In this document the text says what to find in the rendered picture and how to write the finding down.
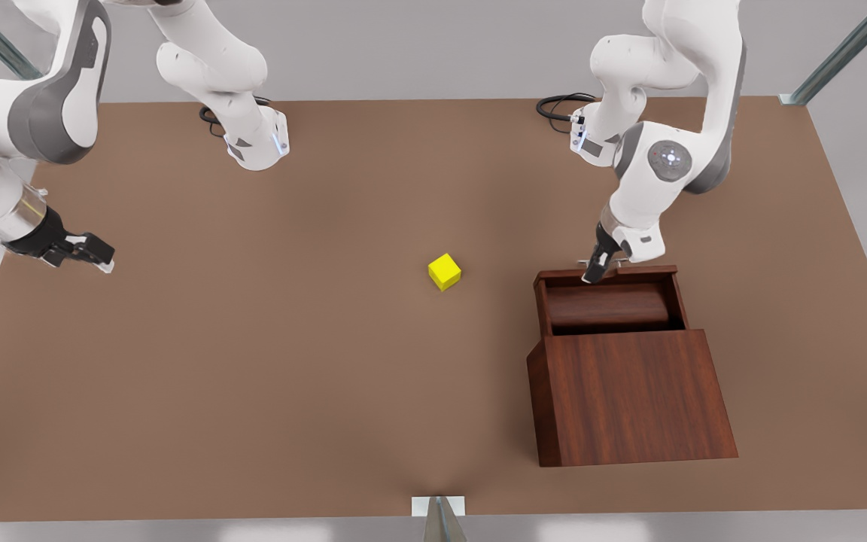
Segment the yellow cube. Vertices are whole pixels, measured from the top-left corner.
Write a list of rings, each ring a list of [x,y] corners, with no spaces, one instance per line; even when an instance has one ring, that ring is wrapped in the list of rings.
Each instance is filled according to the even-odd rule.
[[[450,254],[443,254],[427,265],[431,280],[440,291],[447,291],[461,280],[462,270]]]

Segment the dark wooden cabinet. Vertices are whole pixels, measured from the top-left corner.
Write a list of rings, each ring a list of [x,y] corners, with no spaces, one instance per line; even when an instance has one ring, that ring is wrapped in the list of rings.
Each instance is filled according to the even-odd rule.
[[[704,330],[547,335],[527,367],[540,466],[738,456]]]

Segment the dark wooden drawer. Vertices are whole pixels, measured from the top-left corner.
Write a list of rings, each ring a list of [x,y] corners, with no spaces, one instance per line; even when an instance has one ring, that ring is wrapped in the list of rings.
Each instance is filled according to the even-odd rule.
[[[543,335],[598,335],[689,328],[677,268],[626,266],[601,281],[583,282],[582,270],[542,271],[534,298]]]

